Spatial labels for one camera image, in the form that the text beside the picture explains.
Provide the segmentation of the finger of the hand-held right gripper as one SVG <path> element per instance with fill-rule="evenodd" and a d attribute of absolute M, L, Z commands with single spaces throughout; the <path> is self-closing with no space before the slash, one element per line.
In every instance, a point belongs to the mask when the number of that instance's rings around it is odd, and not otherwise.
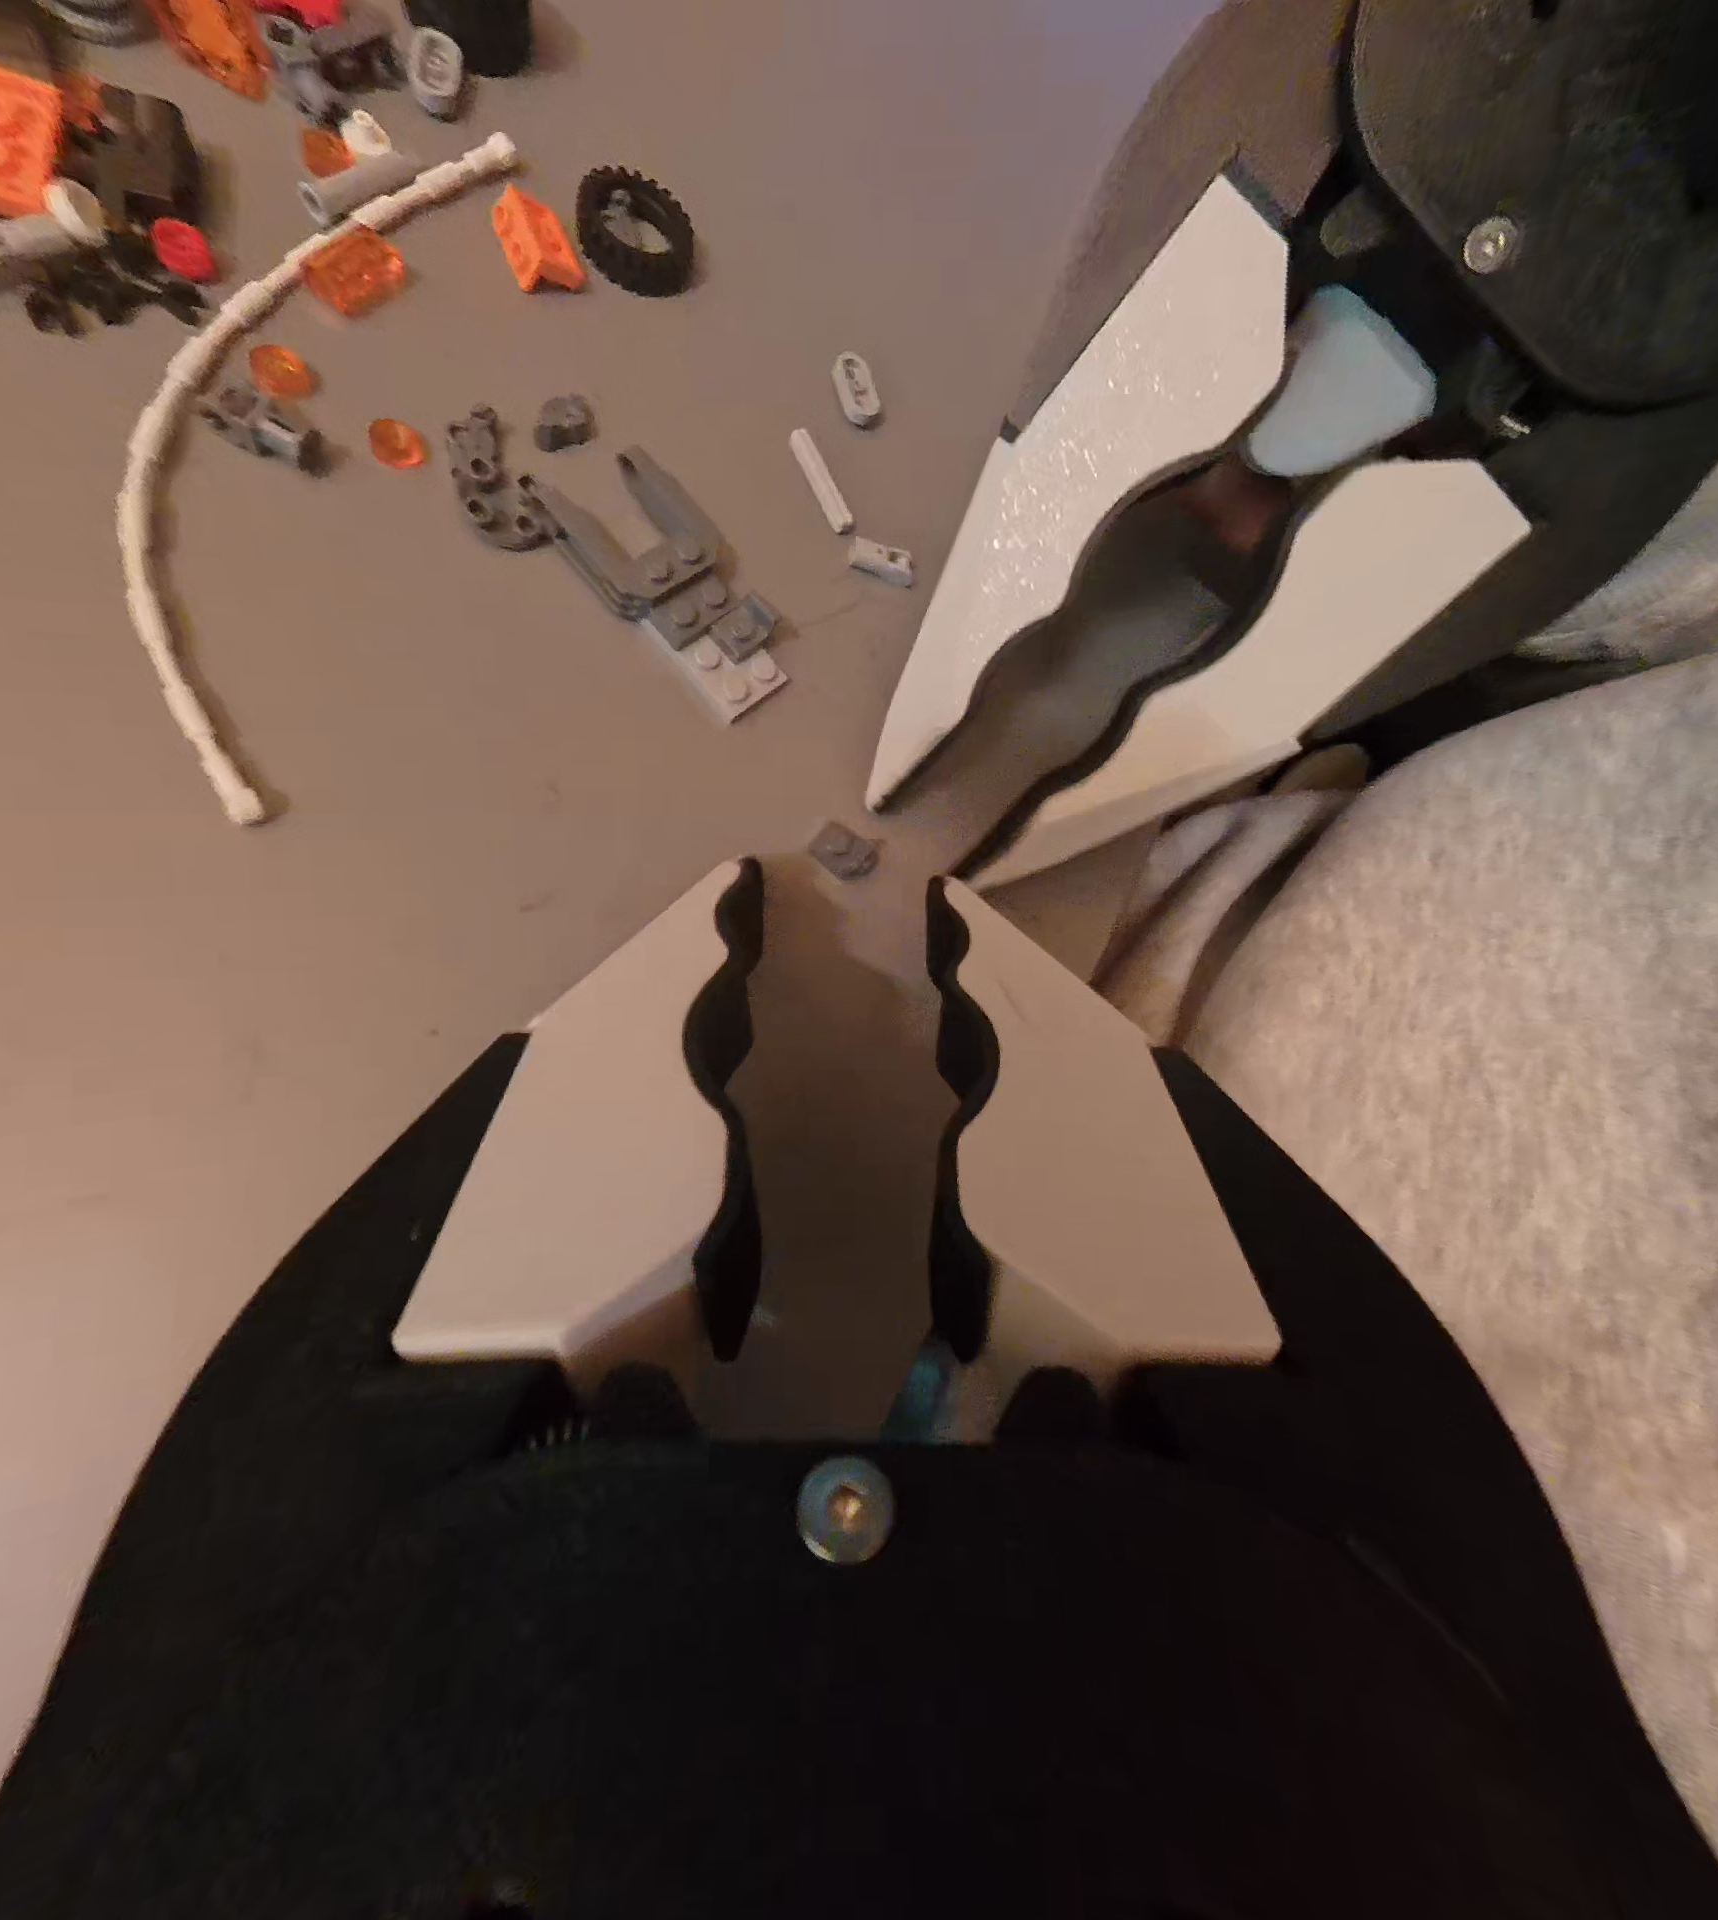
<path fill-rule="evenodd" d="M 1282 231 L 1210 175 L 1031 418 L 990 446 L 878 733 L 874 814 L 961 728 L 997 654 L 1064 610 L 1111 523 L 1277 389 L 1282 308 Z"/>
<path fill-rule="evenodd" d="M 1019 801 L 961 854 L 955 876 L 1031 876 L 1291 763 L 1343 692 L 1526 531 L 1526 511 L 1480 459 L 1378 459 L 1343 473 L 1295 519 L 1277 579 L 1236 642 L 1139 692 L 1116 741 Z"/>

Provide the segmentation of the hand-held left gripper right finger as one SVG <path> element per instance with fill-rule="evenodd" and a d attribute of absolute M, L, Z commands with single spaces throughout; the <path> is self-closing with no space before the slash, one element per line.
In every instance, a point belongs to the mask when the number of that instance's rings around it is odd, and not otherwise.
<path fill-rule="evenodd" d="M 1277 1324 L 1147 1033 L 955 876 L 926 885 L 937 989 L 931 1329 L 946 1405 L 1031 1369 L 1271 1365 Z"/>

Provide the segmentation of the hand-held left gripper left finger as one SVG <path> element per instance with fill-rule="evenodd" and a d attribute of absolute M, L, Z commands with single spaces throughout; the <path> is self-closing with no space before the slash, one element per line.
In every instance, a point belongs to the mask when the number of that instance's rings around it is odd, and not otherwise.
<path fill-rule="evenodd" d="M 524 1030 L 393 1324 L 403 1359 L 555 1359 L 592 1394 L 741 1351 L 758 1215 L 727 1077 L 758 951 L 764 872 L 724 861 Z"/>

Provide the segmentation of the grey lego plate assembly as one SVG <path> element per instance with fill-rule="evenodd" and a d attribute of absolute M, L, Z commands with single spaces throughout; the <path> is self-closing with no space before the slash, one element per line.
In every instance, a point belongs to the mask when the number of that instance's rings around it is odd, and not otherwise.
<path fill-rule="evenodd" d="M 737 727 L 785 683 L 772 657 L 783 612 L 737 584 L 724 531 L 654 453 L 624 443 L 619 471 L 654 526 L 635 551 L 555 485 L 520 473 L 515 488 L 603 610 L 647 629 L 697 704 Z"/>

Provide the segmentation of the light grey lego bar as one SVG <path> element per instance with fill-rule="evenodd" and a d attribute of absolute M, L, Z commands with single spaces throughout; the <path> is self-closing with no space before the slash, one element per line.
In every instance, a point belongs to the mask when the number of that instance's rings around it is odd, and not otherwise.
<path fill-rule="evenodd" d="M 837 488 L 837 473 L 830 473 L 821 446 L 815 443 L 815 436 L 805 426 L 796 426 L 785 436 L 785 446 L 793 446 L 793 459 L 796 459 L 796 471 L 802 471 L 802 479 L 805 479 L 819 516 L 829 519 L 829 526 L 837 537 L 850 537 L 852 531 L 852 511 L 850 511 L 843 493 Z"/>

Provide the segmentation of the small black lego tyre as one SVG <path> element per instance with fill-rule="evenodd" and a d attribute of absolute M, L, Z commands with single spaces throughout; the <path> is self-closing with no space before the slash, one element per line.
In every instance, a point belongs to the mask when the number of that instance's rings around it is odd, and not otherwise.
<path fill-rule="evenodd" d="M 676 300 L 697 271 L 697 231 L 678 198 L 632 172 L 594 164 L 577 184 L 582 256 L 641 300 Z"/>

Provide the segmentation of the round dark grey lego plate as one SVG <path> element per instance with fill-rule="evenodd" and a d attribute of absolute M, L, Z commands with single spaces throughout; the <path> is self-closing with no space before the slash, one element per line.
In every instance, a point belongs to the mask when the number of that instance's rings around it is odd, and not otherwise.
<path fill-rule="evenodd" d="M 501 485 L 459 485 L 456 499 L 470 526 L 494 551 L 529 557 L 536 544 L 558 542 L 558 519 L 549 516 L 530 473 L 511 473 Z"/>

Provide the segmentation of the orange lego brick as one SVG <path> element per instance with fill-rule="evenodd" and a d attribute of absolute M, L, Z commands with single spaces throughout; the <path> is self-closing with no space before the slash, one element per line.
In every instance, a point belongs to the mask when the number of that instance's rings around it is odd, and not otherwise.
<path fill-rule="evenodd" d="M 511 268 L 511 284 L 524 294 L 565 289 L 577 294 L 587 286 L 587 266 L 549 208 L 530 191 L 505 184 L 491 200 L 491 236 Z"/>

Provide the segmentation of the transparent orange lego plate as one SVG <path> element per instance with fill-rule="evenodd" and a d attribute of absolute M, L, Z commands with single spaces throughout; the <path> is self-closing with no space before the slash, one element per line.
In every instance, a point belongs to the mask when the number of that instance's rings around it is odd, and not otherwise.
<path fill-rule="evenodd" d="M 342 224 L 333 231 L 323 231 L 317 240 L 323 247 L 298 259 L 298 284 L 323 308 L 340 315 L 342 322 L 383 308 L 411 276 L 405 259 L 387 247 L 387 236 L 368 224 Z"/>

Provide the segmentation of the grey lego cylinder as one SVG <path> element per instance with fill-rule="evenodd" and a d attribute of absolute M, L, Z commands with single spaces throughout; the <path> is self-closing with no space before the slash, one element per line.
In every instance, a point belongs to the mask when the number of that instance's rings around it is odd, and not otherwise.
<path fill-rule="evenodd" d="M 420 175 L 420 164 L 405 154 L 368 154 L 368 156 L 351 156 L 340 175 L 298 180 L 295 198 L 298 198 L 302 218 L 317 231 L 328 231 L 328 229 L 351 218 L 357 208 L 405 190 L 416 175 Z"/>

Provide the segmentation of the dark grey lego connector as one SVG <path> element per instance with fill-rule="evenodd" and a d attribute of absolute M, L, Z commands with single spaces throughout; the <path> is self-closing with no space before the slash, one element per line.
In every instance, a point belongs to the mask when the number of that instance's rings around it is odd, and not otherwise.
<path fill-rule="evenodd" d="M 226 384 L 201 393 L 197 419 L 216 439 L 223 439 L 223 443 L 233 443 L 257 459 L 279 459 L 279 465 L 298 471 L 298 473 L 328 473 L 329 471 L 329 453 L 328 453 L 323 430 L 307 418 L 298 418 L 284 399 L 257 393 L 246 379 L 226 379 Z"/>

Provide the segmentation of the person's grey clothing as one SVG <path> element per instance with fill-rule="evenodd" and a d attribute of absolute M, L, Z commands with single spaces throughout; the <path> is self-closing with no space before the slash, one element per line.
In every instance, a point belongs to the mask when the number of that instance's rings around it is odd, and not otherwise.
<path fill-rule="evenodd" d="M 1470 1356 L 1718 1850 L 1718 654 L 1180 821 L 1097 989 Z"/>

